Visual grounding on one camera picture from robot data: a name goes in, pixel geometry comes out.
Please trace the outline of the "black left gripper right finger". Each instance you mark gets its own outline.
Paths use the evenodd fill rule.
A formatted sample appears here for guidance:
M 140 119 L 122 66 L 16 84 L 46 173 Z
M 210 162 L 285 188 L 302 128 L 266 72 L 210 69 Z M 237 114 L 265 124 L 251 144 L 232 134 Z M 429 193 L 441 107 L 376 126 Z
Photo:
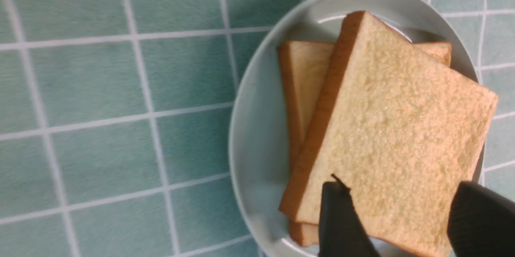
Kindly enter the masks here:
M 447 235 L 457 257 L 513 257 L 515 203 L 462 181 L 452 200 Z

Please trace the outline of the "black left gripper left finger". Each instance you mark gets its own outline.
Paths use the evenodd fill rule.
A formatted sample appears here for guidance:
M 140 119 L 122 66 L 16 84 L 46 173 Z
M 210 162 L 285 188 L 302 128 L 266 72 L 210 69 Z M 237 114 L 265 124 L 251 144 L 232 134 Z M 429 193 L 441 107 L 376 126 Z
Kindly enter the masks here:
M 335 174 L 322 186 L 319 257 L 379 257 L 356 213 L 351 189 Z

